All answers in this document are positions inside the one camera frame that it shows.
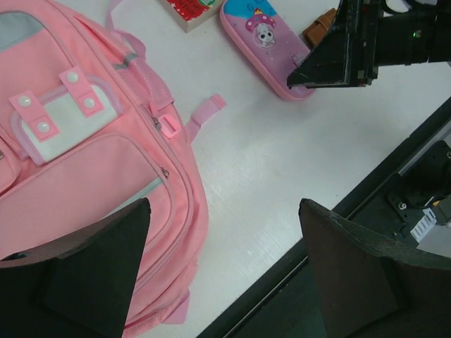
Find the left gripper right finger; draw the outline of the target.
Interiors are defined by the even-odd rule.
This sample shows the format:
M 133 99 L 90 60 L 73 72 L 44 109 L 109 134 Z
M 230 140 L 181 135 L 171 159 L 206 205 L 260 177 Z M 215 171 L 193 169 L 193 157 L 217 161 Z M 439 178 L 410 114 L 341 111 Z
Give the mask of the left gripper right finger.
M 329 337 L 449 337 L 450 259 L 408 247 L 311 199 L 299 221 Z

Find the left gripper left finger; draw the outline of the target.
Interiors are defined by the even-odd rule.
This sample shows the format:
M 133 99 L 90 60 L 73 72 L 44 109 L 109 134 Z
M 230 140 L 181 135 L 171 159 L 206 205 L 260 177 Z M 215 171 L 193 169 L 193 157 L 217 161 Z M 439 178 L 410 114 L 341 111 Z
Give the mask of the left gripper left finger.
M 138 199 L 1 259 L 2 337 L 122 337 L 151 220 Z

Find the pink cartoon pencil case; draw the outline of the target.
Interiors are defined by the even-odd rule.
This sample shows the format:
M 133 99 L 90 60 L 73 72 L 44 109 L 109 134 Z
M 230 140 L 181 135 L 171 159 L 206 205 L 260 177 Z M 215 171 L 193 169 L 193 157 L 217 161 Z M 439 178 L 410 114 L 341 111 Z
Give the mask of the pink cartoon pencil case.
M 314 93 L 302 85 L 287 86 L 289 75 L 310 50 L 268 1 L 224 1 L 219 18 L 238 49 L 282 99 L 301 101 Z

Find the pink student backpack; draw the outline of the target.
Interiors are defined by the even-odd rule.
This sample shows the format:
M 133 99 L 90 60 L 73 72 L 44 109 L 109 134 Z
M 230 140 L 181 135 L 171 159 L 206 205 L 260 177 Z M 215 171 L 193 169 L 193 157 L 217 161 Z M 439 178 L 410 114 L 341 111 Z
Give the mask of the pink student backpack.
M 125 337 L 186 320 L 209 228 L 192 141 L 226 105 L 184 123 L 145 51 L 56 1 L 1 2 L 1 256 L 148 199 Z

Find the red patterned book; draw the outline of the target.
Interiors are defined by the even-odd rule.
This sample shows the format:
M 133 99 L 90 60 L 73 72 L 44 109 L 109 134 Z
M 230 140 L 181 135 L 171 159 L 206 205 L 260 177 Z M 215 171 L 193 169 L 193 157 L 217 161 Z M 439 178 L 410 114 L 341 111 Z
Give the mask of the red patterned book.
M 180 28 L 188 33 L 214 17 L 224 0 L 160 0 Z

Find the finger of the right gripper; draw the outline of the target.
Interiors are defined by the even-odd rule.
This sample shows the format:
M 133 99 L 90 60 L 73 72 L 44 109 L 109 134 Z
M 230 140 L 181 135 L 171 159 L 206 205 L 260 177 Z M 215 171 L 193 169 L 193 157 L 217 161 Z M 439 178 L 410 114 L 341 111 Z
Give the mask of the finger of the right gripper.
M 289 88 L 352 86 L 352 7 L 340 6 L 325 37 L 287 78 Z

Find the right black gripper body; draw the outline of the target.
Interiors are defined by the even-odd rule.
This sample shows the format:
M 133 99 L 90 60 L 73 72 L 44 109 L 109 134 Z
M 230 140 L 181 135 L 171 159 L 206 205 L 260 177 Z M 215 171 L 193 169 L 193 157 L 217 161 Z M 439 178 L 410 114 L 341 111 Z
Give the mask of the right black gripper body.
M 450 2 L 345 2 L 345 83 L 370 85 L 382 66 L 450 62 Z

